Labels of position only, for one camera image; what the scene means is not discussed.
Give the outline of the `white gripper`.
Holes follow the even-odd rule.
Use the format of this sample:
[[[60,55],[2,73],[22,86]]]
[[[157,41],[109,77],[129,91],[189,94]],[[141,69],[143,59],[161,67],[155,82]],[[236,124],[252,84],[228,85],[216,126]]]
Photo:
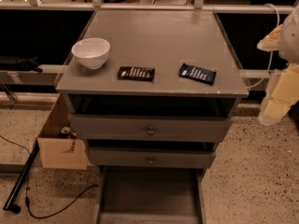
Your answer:
[[[257,44],[262,51],[278,51],[290,62],[284,70],[275,70],[268,81],[258,121],[264,126],[280,122],[299,101],[299,6]]]

